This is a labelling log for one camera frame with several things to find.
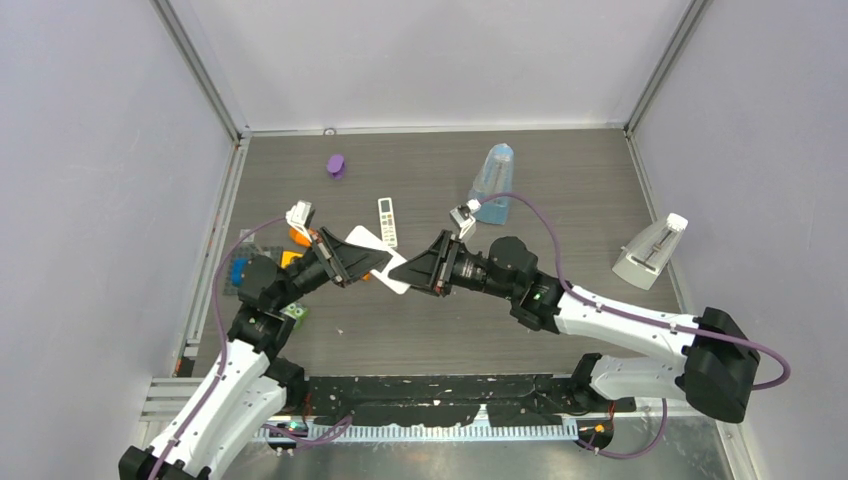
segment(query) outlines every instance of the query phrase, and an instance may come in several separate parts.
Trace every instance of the wood grain surface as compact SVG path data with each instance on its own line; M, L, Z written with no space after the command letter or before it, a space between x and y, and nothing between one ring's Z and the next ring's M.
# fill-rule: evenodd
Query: wood grain surface
M513 190L536 202L562 241L564 271L576 284L636 305L677 311L667 273L648 291L619 279L612 264L650 223L624 137L617 130L420 133L265 137L251 140L227 234L281 216L297 200L317 210L313 227L344 238L356 225L379 236L377 198L392 197L398 252L411 258L443 228L448 211L466 200L492 145L516 152ZM342 180L327 175L330 155L345 156ZM478 224L469 249L488 251L517 235L554 274L551 240L539 220L513 203L506 226ZM296 247L288 229L257 235L268 247ZM409 291L396 295L376 280L346 289L326 285L304 297L311 309L283 355L311 375L570 373L584 353L632 353L591 338L531 332L509 316L509 304L455 289L447 298ZM229 328L236 297L221 301ZM203 375L219 351L208 317L194 375Z

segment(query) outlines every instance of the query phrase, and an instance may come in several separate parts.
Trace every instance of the white wall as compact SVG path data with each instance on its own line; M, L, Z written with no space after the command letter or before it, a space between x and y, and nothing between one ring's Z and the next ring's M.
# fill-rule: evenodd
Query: white wall
M230 141L149 2L2 10L0 478L117 478Z
M689 0L175 3L230 109L302 130L624 124Z
M848 445L848 3L716 1L637 142L698 310L783 352L752 395L763 478L844 478ZM765 359L761 380L777 368Z

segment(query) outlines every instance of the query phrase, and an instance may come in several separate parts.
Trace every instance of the clear plastic container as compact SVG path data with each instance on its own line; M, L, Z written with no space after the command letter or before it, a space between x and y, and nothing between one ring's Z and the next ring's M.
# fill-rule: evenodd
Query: clear plastic container
M468 192L468 199L482 200L493 193L511 192L514 168L515 152L509 145L500 143L492 147L486 157L486 163L474 179L471 191ZM509 215L509 204L509 197L486 202L474 214L474 217L479 222L503 225Z

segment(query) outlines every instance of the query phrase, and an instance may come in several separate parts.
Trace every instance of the remote control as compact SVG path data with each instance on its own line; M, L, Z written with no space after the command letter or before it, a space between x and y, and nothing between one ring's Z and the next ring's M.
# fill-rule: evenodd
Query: remote control
M397 248L395 212L394 208L392 208L391 197L378 199L377 209L380 212L380 235L383 237L383 243L392 248Z

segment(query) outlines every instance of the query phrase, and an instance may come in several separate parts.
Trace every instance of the purple object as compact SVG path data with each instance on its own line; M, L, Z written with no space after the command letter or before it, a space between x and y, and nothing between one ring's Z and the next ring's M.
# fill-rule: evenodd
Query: purple object
M339 180L344 175L345 164L344 157L338 153L330 157L327 161L327 172L336 180Z

